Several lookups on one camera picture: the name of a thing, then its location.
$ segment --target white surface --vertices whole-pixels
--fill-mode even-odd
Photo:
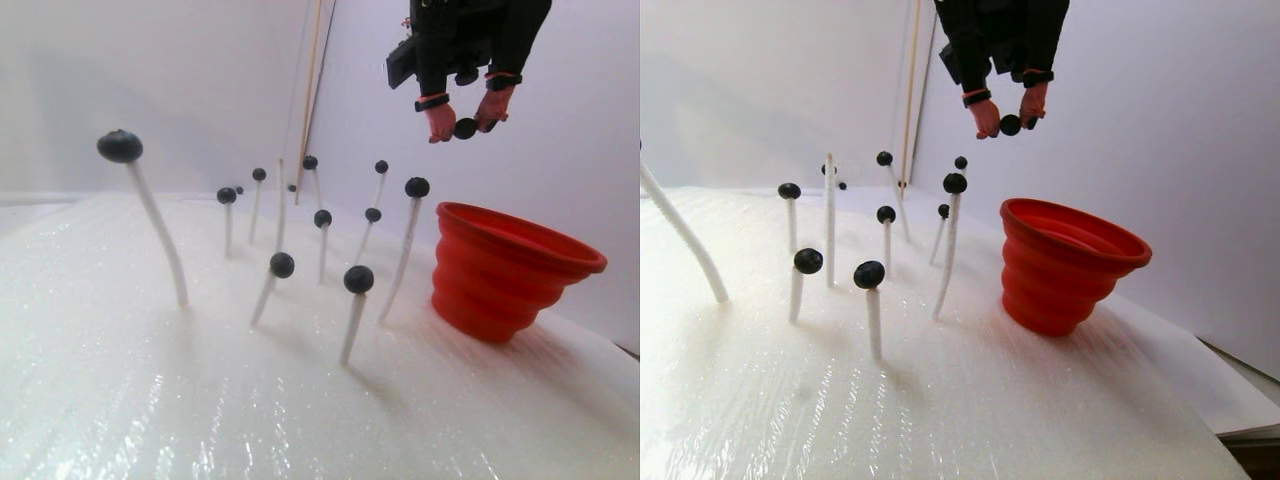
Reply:
[[[472,204],[577,238],[609,260],[605,271],[564,291],[557,311],[639,351],[637,0],[557,0],[511,100],[511,119],[471,140],[429,145],[426,116],[413,111],[416,78],[387,86],[387,54],[404,38],[403,0],[338,5],[325,56],[308,151],[320,160],[329,210],[361,215],[378,188],[374,163],[387,160],[383,214],[408,211],[404,182],[424,177],[439,201]],[[458,118],[472,116],[484,82],[449,81]],[[375,229],[403,234],[404,224]],[[434,243],[434,219],[419,224]]]
[[[156,192],[247,188],[297,156],[316,5],[0,3],[0,191],[129,191],[95,150],[116,128],[142,138]]]
[[[1044,118],[974,140],[960,87],[936,52],[913,183],[941,192],[969,159],[968,210],[998,225],[1000,202],[1033,197],[1125,227],[1151,265],[1117,293],[1280,376],[1280,6],[1270,0],[1076,1],[1062,27]],[[1002,111],[1021,90],[988,78]]]
[[[844,280],[806,289],[788,324],[781,200],[672,197],[713,253],[740,261],[723,265],[731,303],[687,293],[696,265],[643,207],[641,381],[664,385],[641,396],[645,477],[1244,477],[1114,314],[1060,339],[1009,319],[998,305],[1002,236],[961,229],[941,323],[928,317],[938,282],[928,246],[895,246],[877,364],[865,296],[849,280],[878,251],[867,234],[874,218],[841,214],[849,260],[824,268]],[[819,209],[799,214],[801,225],[822,223]]]
[[[339,269],[315,283],[310,221],[288,227],[296,271],[250,329],[270,239],[227,261],[219,206],[160,209],[191,274],[187,310],[164,292],[136,197],[0,237],[0,264],[23,273],[0,275],[0,476],[635,475],[639,366],[599,337],[543,312],[507,346],[472,340],[426,307],[435,261],[419,248],[387,325],[366,323],[342,369],[351,294]],[[360,223],[334,224],[348,227],[330,248],[349,257]],[[370,239],[374,302],[397,246]]]
[[[640,132],[658,182],[820,188],[831,152],[840,180],[881,184],[876,154],[904,159],[914,5],[641,1]],[[919,99],[928,42],[916,50]]]

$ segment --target black sphere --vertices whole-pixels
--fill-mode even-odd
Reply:
[[[876,220],[878,220],[879,223],[886,223],[886,221],[892,223],[893,220],[897,220],[897,212],[893,211],[893,207],[888,205],[882,206],[879,207],[879,210],[876,210]]]
[[[800,198],[800,187],[795,183],[783,183],[778,186],[778,196],[786,200]]]
[[[133,133],[115,131],[97,140],[97,152],[110,161],[132,164],[142,156],[142,141]]]
[[[801,250],[796,252],[795,264],[796,270],[800,270],[805,275],[812,275],[822,270],[822,253],[818,253],[813,248]]]
[[[347,285],[347,292],[351,293],[369,292],[370,288],[374,288],[374,270],[364,265],[352,266],[346,275],[342,275],[342,284]]]
[[[413,198],[422,198],[429,192],[431,192],[431,183],[422,177],[413,177],[404,182],[404,193]]]
[[[289,275],[293,275],[293,257],[285,252],[273,255],[271,274],[276,278],[289,278]]]
[[[316,210],[316,214],[315,216],[311,218],[311,221],[315,221],[316,228],[325,228],[326,225],[333,223],[333,215],[329,214],[329,210],[320,209]]]
[[[942,189],[947,193],[964,193],[969,188],[969,180],[959,173],[948,173],[946,178],[942,179]]]
[[[236,201],[236,191],[234,189],[227,188],[227,187],[223,187],[223,188],[218,189],[218,202],[219,204],[227,205],[227,204],[232,204],[234,201]]]
[[[884,265],[876,260],[863,262],[854,269],[854,284],[858,288],[872,289],[879,287],[881,282],[884,282]]]

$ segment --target black ball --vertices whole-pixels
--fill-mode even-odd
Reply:
[[[374,288],[374,270],[364,265],[352,266],[346,275],[342,275],[342,284],[347,285],[347,292],[351,293],[369,292],[370,288]]]
[[[470,118],[458,119],[458,123],[453,124],[453,136],[467,140],[476,134],[476,128],[479,128],[476,120]]]
[[[315,221],[316,228],[325,228],[326,225],[333,223],[333,215],[329,214],[329,210],[320,209],[316,210],[316,214],[315,216],[311,218],[311,221]]]
[[[822,253],[818,253],[818,251],[813,248],[801,250],[796,252],[795,264],[796,270],[800,270],[800,273],[805,275],[812,275],[818,270],[822,270]]]
[[[413,177],[404,182],[404,193],[413,198],[422,198],[429,192],[431,192],[431,183],[422,177]]]
[[[227,204],[232,204],[234,201],[236,201],[236,191],[234,189],[227,188],[227,187],[223,187],[223,188],[218,189],[218,202],[219,204],[227,205]]]
[[[783,183],[778,186],[778,196],[786,200],[800,198],[800,187],[795,183]]]
[[[1018,134],[1018,131],[1023,129],[1023,120],[1018,119],[1018,115],[1009,114],[1000,119],[1000,132],[1010,137]]]
[[[879,287],[881,282],[884,282],[884,265],[876,260],[863,262],[854,269],[854,284],[858,288],[872,289]]]
[[[948,173],[946,178],[942,179],[942,189],[947,193],[964,193],[969,188],[969,180],[959,173]]]
[[[876,210],[876,220],[879,223],[897,220],[897,212],[888,205],[882,206],[879,210]]]
[[[97,140],[97,154],[118,164],[132,164],[142,156],[142,141],[133,133],[118,129]]]
[[[285,252],[273,255],[271,274],[276,278],[289,278],[289,275],[293,275],[293,257]]]

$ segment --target black sleeve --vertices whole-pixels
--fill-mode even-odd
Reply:
[[[534,49],[534,38],[552,9],[552,0],[511,0],[502,32],[493,42],[489,73],[520,74]]]
[[[1057,38],[1070,0],[1032,0],[1027,5],[1027,67],[1052,70]]]
[[[417,83],[422,96],[443,93],[448,83],[449,54],[458,29],[458,3],[410,0],[417,33]]]
[[[973,0],[934,0],[933,6],[938,10],[942,32],[947,35],[951,50],[955,51],[964,91],[986,88],[989,55],[983,47]]]

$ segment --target hand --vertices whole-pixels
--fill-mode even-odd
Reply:
[[[1048,82],[1037,83],[1027,88],[1023,93],[1023,106],[1018,109],[1018,116],[1023,120],[1023,128],[1033,118],[1044,118],[1044,97],[1048,95]]]
[[[978,140],[987,137],[996,138],[1000,134],[1000,108],[988,100],[969,105],[973,114],[973,123],[978,127]]]

